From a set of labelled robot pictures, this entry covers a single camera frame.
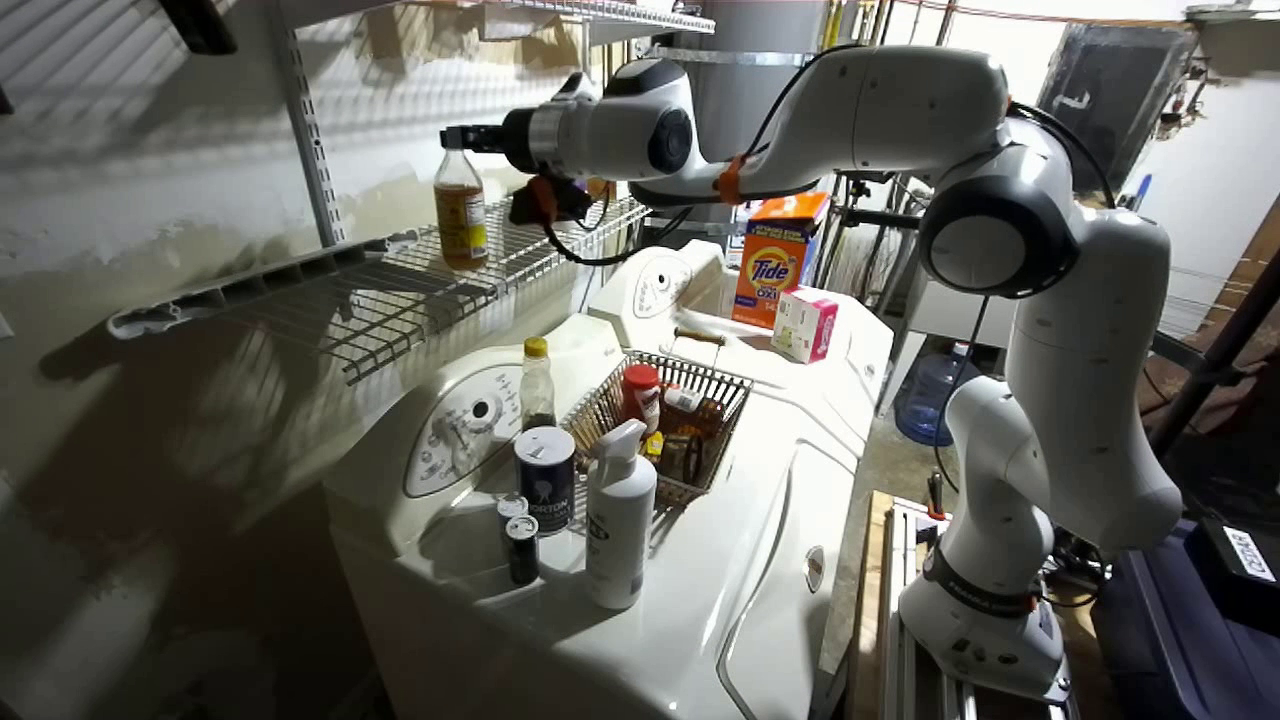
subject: orange box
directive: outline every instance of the orange box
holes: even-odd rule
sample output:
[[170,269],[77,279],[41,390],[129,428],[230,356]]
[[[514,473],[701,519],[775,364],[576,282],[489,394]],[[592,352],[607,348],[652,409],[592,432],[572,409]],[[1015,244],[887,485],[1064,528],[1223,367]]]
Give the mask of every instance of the orange box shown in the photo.
[[812,235],[828,193],[766,201],[749,222],[746,263],[735,270],[732,319],[773,327],[783,293],[812,277]]

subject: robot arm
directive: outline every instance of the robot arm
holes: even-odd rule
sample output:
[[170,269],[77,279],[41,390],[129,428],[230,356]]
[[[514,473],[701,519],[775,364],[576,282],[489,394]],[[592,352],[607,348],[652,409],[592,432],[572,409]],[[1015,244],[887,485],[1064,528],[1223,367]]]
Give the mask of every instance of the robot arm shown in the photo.
[[526,170],[633,178],[649,202],[783,194],[826,170],[931,178],[924,269],[1024,302],[1009,385],[972,379],[948,404],[961,512],[901,617],[953,674],[1058,696],[1064,647],[1037,598],[1054,525],[1124,553],[1182,517],[1134,399],[1170,239],[1134,210],[1077,202],[1064,148],[1009,114],[1006,76],[972,50],[826,50],[782,95],[773,127],[739,160],[710,163],[684,72],[636,65],[606,98],[568,88],[500,127],[454,127],[444,142],[505,153]]

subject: brown bottle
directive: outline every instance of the brown bottle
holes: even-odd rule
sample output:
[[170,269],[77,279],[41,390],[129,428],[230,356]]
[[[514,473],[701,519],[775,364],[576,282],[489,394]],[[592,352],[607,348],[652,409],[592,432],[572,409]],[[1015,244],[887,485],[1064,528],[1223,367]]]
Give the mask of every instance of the brown bottle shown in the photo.
[[457,270],[489,263],[483,178],[468,153],[450,148],[436,170],[441,254]]

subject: spray bottle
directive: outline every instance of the spray bottle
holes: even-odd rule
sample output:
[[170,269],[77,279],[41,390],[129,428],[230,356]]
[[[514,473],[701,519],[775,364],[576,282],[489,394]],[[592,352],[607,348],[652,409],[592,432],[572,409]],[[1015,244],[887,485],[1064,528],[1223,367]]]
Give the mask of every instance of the spray bottle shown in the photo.
[[600,607],[633,607],[644,584],[658,491],[658,467],[642,455],[644,432],[644,419],[623,419],[600,438],[590,497],[590,597]]

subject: cardboard box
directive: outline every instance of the cardboard box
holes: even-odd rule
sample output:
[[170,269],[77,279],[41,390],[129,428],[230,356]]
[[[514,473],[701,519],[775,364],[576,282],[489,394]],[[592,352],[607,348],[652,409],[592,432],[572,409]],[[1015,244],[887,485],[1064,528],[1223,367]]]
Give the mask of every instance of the cardboard box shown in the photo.
[[812,282],[826,210],[828,193],[775,194],[752,210],[732,319],[773,327],[782,295]]
[[790,293],[775,302],[773,348],[797,364],[826,361],[834,348],[840,302],[819,293]]

